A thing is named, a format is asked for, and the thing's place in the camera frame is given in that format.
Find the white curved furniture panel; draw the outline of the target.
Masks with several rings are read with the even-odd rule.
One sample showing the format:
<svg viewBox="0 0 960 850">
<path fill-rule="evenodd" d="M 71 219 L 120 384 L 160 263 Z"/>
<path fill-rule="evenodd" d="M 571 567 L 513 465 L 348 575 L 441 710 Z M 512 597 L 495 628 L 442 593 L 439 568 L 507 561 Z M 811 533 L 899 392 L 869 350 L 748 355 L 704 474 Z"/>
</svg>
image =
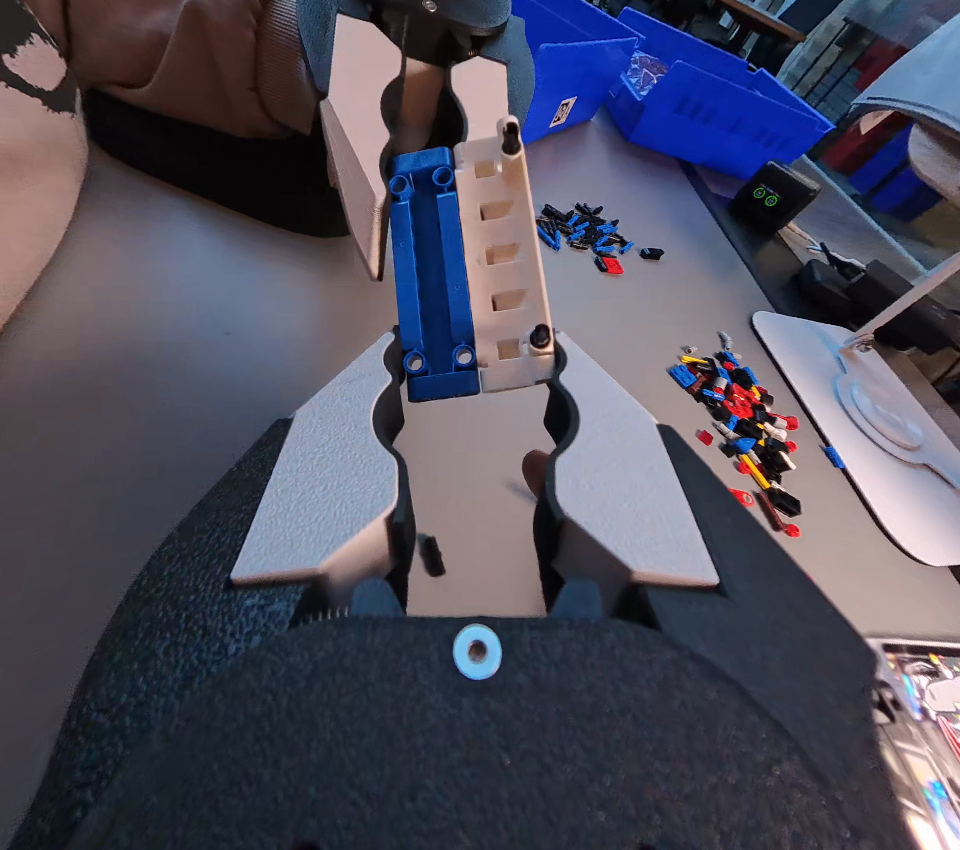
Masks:
<svg viewBox="0 0 960 850">
<path fill-rule="evenodd" d="M 850 106 L 905 113 L 959 136 L 959 16 L 955 15 L 881 74 Z"/>
</svg>

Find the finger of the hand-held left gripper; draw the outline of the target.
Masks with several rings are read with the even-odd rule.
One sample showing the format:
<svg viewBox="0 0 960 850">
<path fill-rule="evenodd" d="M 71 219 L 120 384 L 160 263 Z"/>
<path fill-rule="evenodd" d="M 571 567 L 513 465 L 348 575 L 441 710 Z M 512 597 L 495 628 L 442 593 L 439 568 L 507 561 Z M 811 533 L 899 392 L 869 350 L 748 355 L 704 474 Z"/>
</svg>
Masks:
<svg viewBox="0 0 960 850">
<path fill-rule="evenodd" d="M 383 167 L 392 138 L 382 100 L 402 64 L 401 50 L 373 22 L 337 14 L 319 114 L 345 221 L 373 281 L 383 278 L 389 215 Z"/>
<path fill-rule="evenodd" d="M 509 69 L 501 61 L 474 56 L 448 71 L 448 86 L 462 119 L 457 146 L 495 139 L 501 146 L 503 124 L 519 117 L 510 110 Z"/>
</svg>

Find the blue lego panel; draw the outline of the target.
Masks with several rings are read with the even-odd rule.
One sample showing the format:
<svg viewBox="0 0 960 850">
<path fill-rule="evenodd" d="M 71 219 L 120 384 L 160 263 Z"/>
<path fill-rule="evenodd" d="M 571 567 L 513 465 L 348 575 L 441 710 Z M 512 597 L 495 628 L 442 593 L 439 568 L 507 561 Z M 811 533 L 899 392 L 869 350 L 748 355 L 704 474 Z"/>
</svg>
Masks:
<svg viewBox="0 0 960 850">
<path fill-rule="evenodd" d="M 409 400 L 479 393 L 474 319 L 453 155 L 429 148 L 390 163 L 390 242 Z"/>
</svg>

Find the white lego panel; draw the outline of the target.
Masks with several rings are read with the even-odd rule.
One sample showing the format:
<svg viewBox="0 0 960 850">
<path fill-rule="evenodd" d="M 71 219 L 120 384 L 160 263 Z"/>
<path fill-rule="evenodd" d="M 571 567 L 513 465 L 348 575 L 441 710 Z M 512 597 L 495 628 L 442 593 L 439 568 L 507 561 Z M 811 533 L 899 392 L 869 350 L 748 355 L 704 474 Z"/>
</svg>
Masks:
<svg viewBox="0 0 960 850">
<path fill-rule="evenodd" d="M 551 379 L 551 319 L 524 147 L 501 153 L 495 139 L 456 146 L 454 173 L 482 393 Z M 546 350 L 531 348 L 538 324 L 552 329 Z"/>
</svg>

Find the person's beige hoodie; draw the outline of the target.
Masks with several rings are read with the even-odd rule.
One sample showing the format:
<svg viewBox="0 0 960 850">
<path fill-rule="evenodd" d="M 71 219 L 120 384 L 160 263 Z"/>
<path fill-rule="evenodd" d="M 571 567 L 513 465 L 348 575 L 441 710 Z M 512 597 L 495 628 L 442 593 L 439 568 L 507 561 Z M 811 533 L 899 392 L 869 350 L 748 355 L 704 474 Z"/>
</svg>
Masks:
<svg viewBox="0 0 960 850">
<path fill-rule="evenodd" d="M 1 325 L 74 217 L 89 140 L 78 84 L 24 0 L 1 0 Z"/>
</svg>

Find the small clear plastic bag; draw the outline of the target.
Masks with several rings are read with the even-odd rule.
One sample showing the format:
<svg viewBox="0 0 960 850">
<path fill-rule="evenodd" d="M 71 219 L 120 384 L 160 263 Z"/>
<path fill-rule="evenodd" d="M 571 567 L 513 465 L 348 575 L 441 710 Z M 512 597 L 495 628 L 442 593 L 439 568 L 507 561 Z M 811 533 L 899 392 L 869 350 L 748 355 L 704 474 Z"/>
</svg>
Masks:
<svg viewBox="0 0 960 850">
<path fill-rule="evenodd" d="M 669 63 L 661 61 L 654 55 L 636 51 L 631 56 L 625 79 L 637 98 L 642 100 L 668 73 L 669 69 Z"/>
</svg>

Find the stack of red blue bins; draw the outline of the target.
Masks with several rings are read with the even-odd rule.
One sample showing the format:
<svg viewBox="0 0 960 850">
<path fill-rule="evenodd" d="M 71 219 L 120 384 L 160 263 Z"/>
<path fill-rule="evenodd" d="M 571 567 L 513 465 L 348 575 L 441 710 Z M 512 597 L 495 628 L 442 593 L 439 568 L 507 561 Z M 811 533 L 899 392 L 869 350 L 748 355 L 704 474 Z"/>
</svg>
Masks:
<svg viewBox="0 0 960 850">
<path fill-rule="evenodd" d="M 864 52 L 850 105 L 909 51 L 882 42 L 880 50 Z M 957 199 L 958 137 L 891 110 L 860 116 L 850 112 L 844 121 L 843 133 L 821 160 L 845 177 L 871 210 L 906 223 L 938 203 Z"/>
</svg>

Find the holographic sticker sheet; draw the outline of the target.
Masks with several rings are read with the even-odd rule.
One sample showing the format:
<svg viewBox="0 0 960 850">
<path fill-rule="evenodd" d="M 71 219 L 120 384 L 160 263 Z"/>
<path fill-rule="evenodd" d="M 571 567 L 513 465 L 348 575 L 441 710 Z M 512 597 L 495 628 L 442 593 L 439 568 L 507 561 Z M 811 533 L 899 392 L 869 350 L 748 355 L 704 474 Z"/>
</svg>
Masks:
<svg viewBox="0 0 960 850">
<path fill-rule="evenodd" d="M 959 847 L 959 646 L 869 638 L 881 755 L 915 848 Z"/>
</svg>

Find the heap of black blue pins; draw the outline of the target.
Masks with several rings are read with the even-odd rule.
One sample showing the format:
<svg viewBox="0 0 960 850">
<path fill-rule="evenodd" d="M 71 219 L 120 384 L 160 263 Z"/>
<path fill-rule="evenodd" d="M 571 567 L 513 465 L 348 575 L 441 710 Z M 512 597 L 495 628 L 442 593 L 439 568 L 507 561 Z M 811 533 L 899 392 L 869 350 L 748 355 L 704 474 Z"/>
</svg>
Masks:
<svg viewBox="0 0 960 850">
<path fill-rule="evenodd" d="M 603 207 L 576 202 L 563 211 L 546 203 L 534 217 L 536 233 L 548 248 L 559 252 L 564 246 L 598 257 L 616 258 L 636 248 L 619 231 L 619 220 L 607 220 Z"/>
</svg>

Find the black textured pad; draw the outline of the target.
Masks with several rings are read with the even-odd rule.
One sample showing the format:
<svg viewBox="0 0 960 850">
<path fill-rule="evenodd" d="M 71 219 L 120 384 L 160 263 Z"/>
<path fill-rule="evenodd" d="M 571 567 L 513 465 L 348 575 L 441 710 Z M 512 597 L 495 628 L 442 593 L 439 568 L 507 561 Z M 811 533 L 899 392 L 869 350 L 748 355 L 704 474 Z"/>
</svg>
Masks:
<svg viewBox="0 0 960 850">
<path fill-rule="evenodd" d="M 86 91 L 92 141 L 163 183 L 272 226 L 321 239 L 349 234 L 316 120 L 307 135 L 245 138 L 154 114 L 105 92 Z"/>
</svg>

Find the pile of mixed lego pieces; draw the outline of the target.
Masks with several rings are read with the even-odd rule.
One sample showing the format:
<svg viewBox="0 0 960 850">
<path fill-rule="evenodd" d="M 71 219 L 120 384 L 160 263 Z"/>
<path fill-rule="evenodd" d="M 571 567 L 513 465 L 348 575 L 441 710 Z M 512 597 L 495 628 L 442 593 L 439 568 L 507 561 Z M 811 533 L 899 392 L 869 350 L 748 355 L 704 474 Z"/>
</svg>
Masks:
<svg viewBox="0 0 960 850">
<path fill-rule="evenodd" d="M 730 493 L 744 507 L 756 508 L 771 532 L 799 539 L 803 506 L 785 486 L 797 469 L 793 436 L 799 420 L 777 412 L 774 395 L 743 362 L 731 336 L 719 332 L 717 337 L 713 352 L 681 346 L 667 375 L 702 407 L 710 418 L 706 429 L 715 434 L 712 445 L 751 484 L 750 490 Z"/>
</svg>

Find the silver stand base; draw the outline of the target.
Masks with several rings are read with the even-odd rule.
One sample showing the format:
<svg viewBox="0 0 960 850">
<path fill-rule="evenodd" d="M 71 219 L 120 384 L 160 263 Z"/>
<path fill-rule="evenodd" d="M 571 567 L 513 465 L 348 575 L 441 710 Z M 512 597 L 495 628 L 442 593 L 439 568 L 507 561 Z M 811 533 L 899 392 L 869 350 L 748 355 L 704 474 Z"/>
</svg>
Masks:
<svg viewBox="0 0 960 850">
<path fill-rule="evenodd" d="M 869 353 L 875 348 L 877 329 L 925 296 L 936 300 L 931 293 L 957 274 L 958 267 L 959 255 L 954 254 L 855 330 L 837 352 L 843 372 L 835 382 L 848 416 L 877 446 L 899 460 L 930 470 L 954 489 L 959 488 L 958 449 L 938 433 L 908 389 L 898 389 L 888 380 L 886 369 Z"/>
</svg>

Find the person's left forearm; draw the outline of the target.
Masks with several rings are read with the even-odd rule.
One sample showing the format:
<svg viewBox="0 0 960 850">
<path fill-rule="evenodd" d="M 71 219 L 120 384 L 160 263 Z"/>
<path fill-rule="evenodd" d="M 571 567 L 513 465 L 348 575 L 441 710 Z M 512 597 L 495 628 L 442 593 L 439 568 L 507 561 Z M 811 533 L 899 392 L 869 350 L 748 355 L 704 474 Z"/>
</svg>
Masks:
<svg viewBox="0 0 960 850">
<path fill-rule="evenodd" d="M 308 135 L 296 0 L 24 0 L 82 89 L 243 138 Z"/>
</svg>

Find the black power adapter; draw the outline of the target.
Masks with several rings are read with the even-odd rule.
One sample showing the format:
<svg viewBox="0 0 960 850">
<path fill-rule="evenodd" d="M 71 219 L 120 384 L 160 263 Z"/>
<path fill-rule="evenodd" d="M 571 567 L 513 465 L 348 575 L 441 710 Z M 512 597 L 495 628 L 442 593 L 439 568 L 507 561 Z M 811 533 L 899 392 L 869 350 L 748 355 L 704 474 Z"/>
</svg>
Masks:
<svg viewBox="0 0 960 850">
<path fill-rule="evenodd" d="M 798 271 L 798 290 L 819 318 L 857 329 L 903 296 L 910 284 L 882 261 L 872 260 L 854 274 L 851 265 L 833 266 L 812 259 Z M 918 350 L 933 356 L 958 350 L 959 317 L 930 296 L 896 316 L 874 332 L 876 341 L 899 351 Z"/>
</svg>

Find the black device with green display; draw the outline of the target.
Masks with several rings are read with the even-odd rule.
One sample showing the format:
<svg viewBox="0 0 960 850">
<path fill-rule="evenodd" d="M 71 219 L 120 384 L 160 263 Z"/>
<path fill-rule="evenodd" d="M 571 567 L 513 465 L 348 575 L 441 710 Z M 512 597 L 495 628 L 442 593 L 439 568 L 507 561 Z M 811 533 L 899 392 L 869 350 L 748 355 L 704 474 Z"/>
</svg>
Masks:
<svg viewBox="0 0 960 850">
<path fill-rule="evenodd" d="M 755 233 L 772 236 L 810 206 L 821 187 L 786 164 L 768 161 L 736 192 L 728 211 Z"/>
</svg>

